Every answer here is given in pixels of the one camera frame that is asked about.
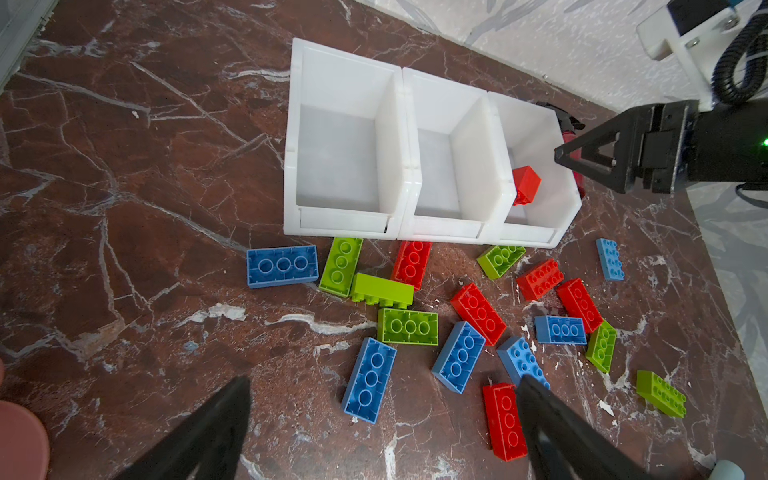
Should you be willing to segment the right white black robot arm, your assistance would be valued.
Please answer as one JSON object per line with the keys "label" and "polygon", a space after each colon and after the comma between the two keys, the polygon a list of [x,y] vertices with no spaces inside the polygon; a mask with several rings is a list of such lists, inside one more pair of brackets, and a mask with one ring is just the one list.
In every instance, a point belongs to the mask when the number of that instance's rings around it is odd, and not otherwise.
{"label": "right white black robot arm", "polygon": [[767,101],[701,112],[684,100],[633,107],[557,147],[554,161],[617,193],[638,181],[655,194],[699,182],[734,183],[748,194],[767,190]]}

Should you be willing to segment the red lego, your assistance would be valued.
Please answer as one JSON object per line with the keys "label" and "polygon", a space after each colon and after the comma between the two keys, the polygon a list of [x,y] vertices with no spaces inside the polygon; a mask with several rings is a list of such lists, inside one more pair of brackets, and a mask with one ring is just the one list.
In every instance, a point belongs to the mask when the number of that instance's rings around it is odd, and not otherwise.
{"label": "red lego", "polygon": [[516,387],[509,383],[482,388],[491,448],[504,461],[528,454],[516,403]]}
{"label": "red lego", "polygon": [[451,304],[460,318],[469,322],[489,346],[494,347],[498,343],[506,324],[474,283],[463,286]]}
{"label": "red lego", "polygon": [[425,277],[431,249],[431,242],[403,241],[398,251],[391,279],[411,285],[415,291],[419,291]]}
{"label": "red lego", "polygon": [[604,319],[581,279],[577,278],[563,283],[556,288],[556,293],[568,315],[583,320],[586,333],[593,333],[603,323]]}

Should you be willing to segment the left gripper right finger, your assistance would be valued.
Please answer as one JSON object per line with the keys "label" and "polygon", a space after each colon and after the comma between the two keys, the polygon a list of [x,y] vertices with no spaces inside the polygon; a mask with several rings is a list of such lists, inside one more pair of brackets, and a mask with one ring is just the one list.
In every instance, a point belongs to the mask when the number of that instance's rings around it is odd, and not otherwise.
{"label": "left gripper right finger", "polygon": [[651,477],[533,376],[520,380],[516,403],[537,479]]}

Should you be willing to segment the red lego bottom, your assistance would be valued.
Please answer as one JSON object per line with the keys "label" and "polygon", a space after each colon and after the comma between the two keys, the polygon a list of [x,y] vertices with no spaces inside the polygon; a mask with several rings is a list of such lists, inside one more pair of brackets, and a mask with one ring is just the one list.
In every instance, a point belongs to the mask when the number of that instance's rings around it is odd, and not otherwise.
{"label": "red lego bottom", "polygon": [[504,461],[528,454],[516,403],[516,387],[509,383],[482,388],[491,448]]}

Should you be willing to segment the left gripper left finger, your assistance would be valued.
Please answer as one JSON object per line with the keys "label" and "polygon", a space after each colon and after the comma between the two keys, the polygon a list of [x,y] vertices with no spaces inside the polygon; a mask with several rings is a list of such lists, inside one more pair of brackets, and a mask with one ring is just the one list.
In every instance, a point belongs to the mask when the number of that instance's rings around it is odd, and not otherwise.
{"label": "left gripper left finger", "polygon": [[250,408],[249,379],[233,378],[117,477],[233,479]]}

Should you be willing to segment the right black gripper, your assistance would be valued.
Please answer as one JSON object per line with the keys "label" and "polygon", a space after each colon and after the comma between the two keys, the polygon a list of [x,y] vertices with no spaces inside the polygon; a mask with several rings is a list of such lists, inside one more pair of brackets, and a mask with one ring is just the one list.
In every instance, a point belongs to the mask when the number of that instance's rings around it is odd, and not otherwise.
{"label": "right black gripper", "polygon": [[614,192],[638,179],[671,194],[699,115],[696,100],[631,108],[554,150],[554,161]]}

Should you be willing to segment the red lego studs up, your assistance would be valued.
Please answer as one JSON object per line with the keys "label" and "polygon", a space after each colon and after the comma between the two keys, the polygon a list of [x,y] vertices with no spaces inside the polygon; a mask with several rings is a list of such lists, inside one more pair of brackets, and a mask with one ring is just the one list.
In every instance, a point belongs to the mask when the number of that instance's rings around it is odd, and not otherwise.
{"label": "red lego studs up", "polygon": [[530,272],[519,276],[516,284],[526,300],[538,301],[563,281],[564,274],[558,262],[548,259]]}

